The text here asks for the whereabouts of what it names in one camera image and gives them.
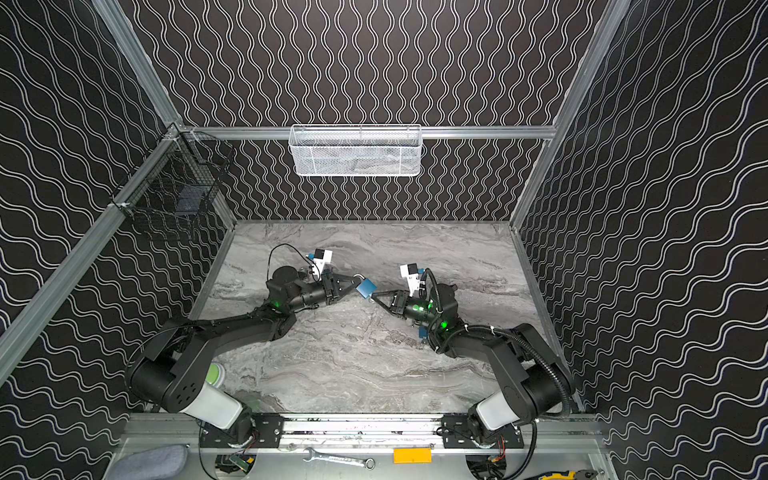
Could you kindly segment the blue padlock front large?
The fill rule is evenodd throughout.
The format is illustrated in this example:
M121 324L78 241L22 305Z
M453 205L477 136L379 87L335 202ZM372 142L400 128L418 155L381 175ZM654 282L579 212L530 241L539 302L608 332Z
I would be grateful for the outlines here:
M370 300L377 291L377 286L368 278L362 279L356 291L366 300Z

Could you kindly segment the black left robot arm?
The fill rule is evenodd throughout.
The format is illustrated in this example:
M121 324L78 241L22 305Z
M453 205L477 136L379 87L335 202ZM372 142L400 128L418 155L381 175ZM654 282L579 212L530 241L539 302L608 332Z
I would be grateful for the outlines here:
M298 314L330 306L357 291L365 277L324 268L319 275L280 267L267 280L268 297L254 310L215 320L173 320L129 363L127 389L170 413L183 413L232 436L247 436L249 408L210 384L215 357L283 338Z

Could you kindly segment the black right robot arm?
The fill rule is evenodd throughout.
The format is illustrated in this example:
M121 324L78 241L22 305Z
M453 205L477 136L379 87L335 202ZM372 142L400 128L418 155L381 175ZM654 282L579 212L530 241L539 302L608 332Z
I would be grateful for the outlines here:
M495 432L542 416L573 413L572 381L539 331L528 323L511 329L468 323L459 315L456 290L454 284L439 283L415 293L375 292L371 299L420 328L436 354L470 358L490 367L498 389L470 409L478 428Z

